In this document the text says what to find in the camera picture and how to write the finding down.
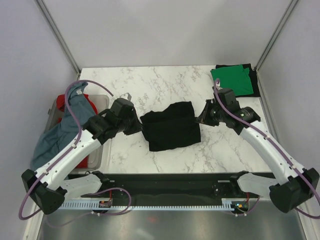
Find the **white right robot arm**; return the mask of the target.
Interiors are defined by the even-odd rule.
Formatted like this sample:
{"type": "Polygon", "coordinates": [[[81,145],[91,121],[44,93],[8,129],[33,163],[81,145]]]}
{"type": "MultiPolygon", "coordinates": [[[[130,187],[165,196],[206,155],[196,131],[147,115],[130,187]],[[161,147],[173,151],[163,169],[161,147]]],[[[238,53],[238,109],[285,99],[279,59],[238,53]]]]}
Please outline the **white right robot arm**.
{"type": "Polygon", "coordinates": [[[208,99],[196,122],[211,127],[226,124],[255,149],[274,176],[268,178],[241,171],[230,178],[229,191],[233,196],[252,193],[267,198],[283,213],[312,197],[320,198],[316,191],[319,173],[294,160],[270,135],[252,108],[241,108],[238,101],[225,108],[215,99],[208,99]]]}

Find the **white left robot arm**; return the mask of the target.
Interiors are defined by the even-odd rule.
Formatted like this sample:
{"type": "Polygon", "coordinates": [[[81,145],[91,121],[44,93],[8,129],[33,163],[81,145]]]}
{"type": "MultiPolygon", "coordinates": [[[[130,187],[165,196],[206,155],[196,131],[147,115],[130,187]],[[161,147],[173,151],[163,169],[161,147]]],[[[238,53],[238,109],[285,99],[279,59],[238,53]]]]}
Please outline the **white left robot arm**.
{"type": "Polygon", "coordinates": [[[106,196],[110,185],[99,171],[84,177],[67,180],[68,174],[91,152],[118,133],[129,136],[142,130],[133,106],[119,110],[106,109],[94,115],[81,127],[74,142],[69,143],[57,156],[33,171],[25,170],[22,182],[26,197],[31,198],[45,215],[52,214],[66,201],[82,195],[106,196]]]}

